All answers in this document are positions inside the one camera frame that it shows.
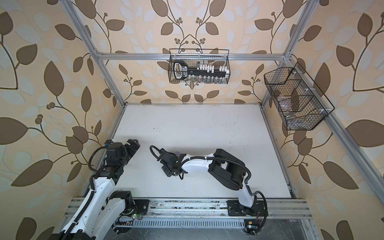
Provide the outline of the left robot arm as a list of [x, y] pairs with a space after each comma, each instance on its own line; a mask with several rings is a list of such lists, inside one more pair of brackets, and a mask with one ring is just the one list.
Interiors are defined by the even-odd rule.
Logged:
[[148, 212], [149, 200], [134, 200], [130, 191], [116, 191], [124, 168], [140, 144], [129, 139], [126, 144], [107, 140], [97, 149], [106, 150], [104, 163], [98, 170], [91, 167], [90, 190], [79, 209], [58, 234], [51, 240], [102, 240], [120, 217], [133, 222]]

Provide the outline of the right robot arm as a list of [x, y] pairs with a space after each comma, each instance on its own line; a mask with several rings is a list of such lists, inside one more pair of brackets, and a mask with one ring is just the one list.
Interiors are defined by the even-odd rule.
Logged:
[[261, 191], [252, 192], [249, 186], [252, 173], [244, 162], [223, 149], [216, 149], [213, 154], [205, 156], [178, 156], [153, 145], [149, 149], [163, 165], [162, 170], [167, 177], [175, 176], [183, 180], [185, 174], [207, 172], [225, 188], [237, 193], [238, 205], [234, 208], [236, 213], [258, 218], [260, 210], [264, 210], [263, 220], [260, 223], [246, 224], [245, 232], [255, 236], [263, 229], [268, 217], [267, 199]]

